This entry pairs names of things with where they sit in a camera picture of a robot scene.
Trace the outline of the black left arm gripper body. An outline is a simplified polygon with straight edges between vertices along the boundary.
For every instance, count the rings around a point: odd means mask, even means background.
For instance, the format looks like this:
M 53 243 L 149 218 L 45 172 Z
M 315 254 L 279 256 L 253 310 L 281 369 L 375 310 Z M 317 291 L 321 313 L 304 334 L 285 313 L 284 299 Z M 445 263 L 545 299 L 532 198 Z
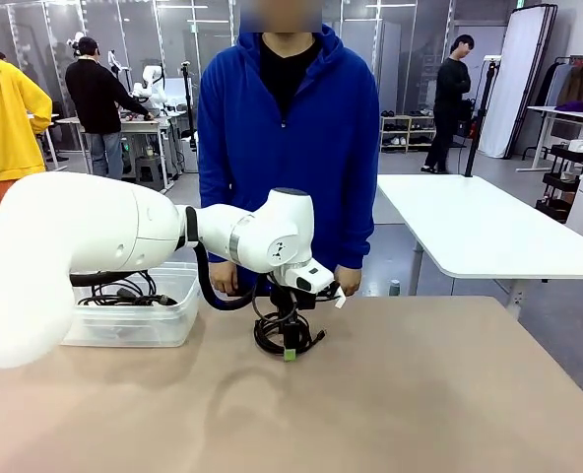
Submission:
M 314 309 L 316 296 L 289 287 L 273 288 L 270 302 L 276 310 L 269 314 L 269 320 L 281 323 L 298 316 L 300 310 Z

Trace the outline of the person's left hand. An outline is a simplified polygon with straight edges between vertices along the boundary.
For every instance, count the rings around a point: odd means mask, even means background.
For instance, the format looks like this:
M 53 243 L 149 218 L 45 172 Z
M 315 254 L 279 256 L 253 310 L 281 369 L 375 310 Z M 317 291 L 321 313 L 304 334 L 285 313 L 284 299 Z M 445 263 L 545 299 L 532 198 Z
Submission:
M 359 289 L 362 273 L 360 269 L 338 266 L 335 271 L 335 281 L 346 297 L 353 296 Z

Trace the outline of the person's right hand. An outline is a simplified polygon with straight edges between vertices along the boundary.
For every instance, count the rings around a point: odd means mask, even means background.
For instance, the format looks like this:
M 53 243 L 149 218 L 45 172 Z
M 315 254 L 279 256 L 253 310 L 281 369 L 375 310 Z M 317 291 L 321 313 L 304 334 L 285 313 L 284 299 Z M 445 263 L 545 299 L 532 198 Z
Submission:
M 238 291 L 237 269 L 229 261 L 209 264 L 210 280 L 215 290 L 227 296 L 235 296 Z

